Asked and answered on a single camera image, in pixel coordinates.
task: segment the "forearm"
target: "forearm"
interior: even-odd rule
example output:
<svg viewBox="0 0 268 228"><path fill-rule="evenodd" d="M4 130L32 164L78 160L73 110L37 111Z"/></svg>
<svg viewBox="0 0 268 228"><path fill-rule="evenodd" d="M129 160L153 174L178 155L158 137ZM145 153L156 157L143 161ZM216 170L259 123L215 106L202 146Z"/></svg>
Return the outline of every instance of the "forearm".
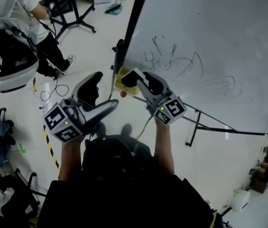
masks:
<svg viewBox="0 0 268 228"><path fill-rule="evenodd" d="M69 181L81 171L80 142L62 144L61 168L58 180Z"/></svg>
<svg viewBox="0 0 268 228"><path fill-rule="evenodd" d="M170 127L156 124L155 158L161 174L174 174L174 161L171 151Z"/></svg>

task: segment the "dustpan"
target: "dustpan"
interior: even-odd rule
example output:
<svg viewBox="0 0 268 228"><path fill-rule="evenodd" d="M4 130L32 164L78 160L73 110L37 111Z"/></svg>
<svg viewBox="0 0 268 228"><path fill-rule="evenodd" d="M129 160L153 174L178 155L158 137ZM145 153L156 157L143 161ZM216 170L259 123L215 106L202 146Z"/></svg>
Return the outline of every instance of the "dustpan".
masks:
<svg viewBox="0 0 268 228"><path fill-rule="evenodd" d="M121 0L120 3L117 3L118 0L116 0L115 4L112 4L108 7L108 9L105 11L105 13L113 14L113 15L118 15L120 12L123 10L123 0Z"/></svg>

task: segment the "green tape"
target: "green tape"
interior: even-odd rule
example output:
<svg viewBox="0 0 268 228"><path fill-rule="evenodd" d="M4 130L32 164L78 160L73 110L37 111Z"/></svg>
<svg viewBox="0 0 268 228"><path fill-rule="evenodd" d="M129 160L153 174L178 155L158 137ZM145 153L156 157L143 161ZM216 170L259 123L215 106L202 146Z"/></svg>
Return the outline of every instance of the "green tape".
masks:
<svg viewBox="0 0 268 228"><path fill-rule="evenodd" d="M22 144L21 144L21 143L19 143L19 148L20 148L20 150L21 150L21 153L22 153L22 154L25 154L26 151L22 148Z"/></svg>

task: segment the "black pants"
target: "black pants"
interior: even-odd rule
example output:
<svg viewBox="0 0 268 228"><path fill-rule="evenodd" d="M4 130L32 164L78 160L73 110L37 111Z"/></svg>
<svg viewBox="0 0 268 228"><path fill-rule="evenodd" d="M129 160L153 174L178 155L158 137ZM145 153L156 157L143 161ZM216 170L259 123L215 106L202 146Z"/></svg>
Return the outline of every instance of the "black pants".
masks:
<svg viewBox="0 0 268 228"><path fill-rule="evenodd" d="M55 69L48 65L47 59L61 71L68 68L69 61L63 58L51 33L49 33L43 41L37 44L37 50L37 57L39 58L38 73L49 77L55 76Z"/></svg>

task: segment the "whiteboard stand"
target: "whiteboard stand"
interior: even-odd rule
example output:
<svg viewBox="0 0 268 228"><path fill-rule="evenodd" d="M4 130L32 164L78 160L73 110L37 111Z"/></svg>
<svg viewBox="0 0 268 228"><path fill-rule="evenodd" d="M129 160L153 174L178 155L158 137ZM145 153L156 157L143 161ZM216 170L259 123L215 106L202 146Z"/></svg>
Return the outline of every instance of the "whiteboard stand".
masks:
<svg viewBox="0 0 268 228"><path fill-rule="evenodd" d="M145 0L135 0L135 3L134 3L134 6L133 6L133 10L132 10L132 14L131 14L131 17L130 17L130 21L129 21L129 24L128 24L128 28L127 28L127 32L126 32L126 35L125 35L125 39L120 39L116 45L116 47L113 47L112 50L115 52L115 59L114 59L114 65L111 66L111 69L113 70L113 76L112 76L112 85L111 85L111 94L110 94L110 97L109 99L112 97L112 93L114 91L114 85L115 85L115 79L121 69L121 67L123 66L124 64L124 59L125 59L125 56L126 56L126 53L128 51L128 48L129 48L129 45L130 45L130 42L131 42L131 38L132 38L132 35L134 33L134 30L135 30L135 26L137 24L137 21L138 21L138 18L139 18L139 15L140 15L140 12L144 6L144 1ZM142 98L139 98L137 96L134 96L133 98L137 99L137 100L140 100L140 101L143 101L143 102L147 102L146 100L142 99ZM192 123L195 123L195 127L194 127L194 131L193 131L193 134L192 134L192 137L191 137L191 140L190 142L187 142L185 145L186 146L189 146L189 147L192 147L192 144L193 144L193 141L194 141L194 138L195 138L195 134L197 132L197 130L206 130L206 131L213 131L213 132L221 132L221 133L237 133L237 134L247 134L247 135L260 135L260 136L264 136L265 133L253 133L253 132L240 132L240 131L236 131L235 129L233 129L232 127L226 125L225 123L213 118L212 116L194 108L193 106L190 106L188 104L186 104L185 102L183 102L186 106L192 108L195 110L196 113L198 113L198 118L197 118L197 121L194 121L190 118L187 118L185 116L183 116L182 118L187 120L187 121L190 121ZM203 124L200 123L200 118L201 118L201 114L204 114L226 126L228 126L230 129L225 129L225 128L211 128L211 127L208 127L208 126L205 126Z"/></svg>

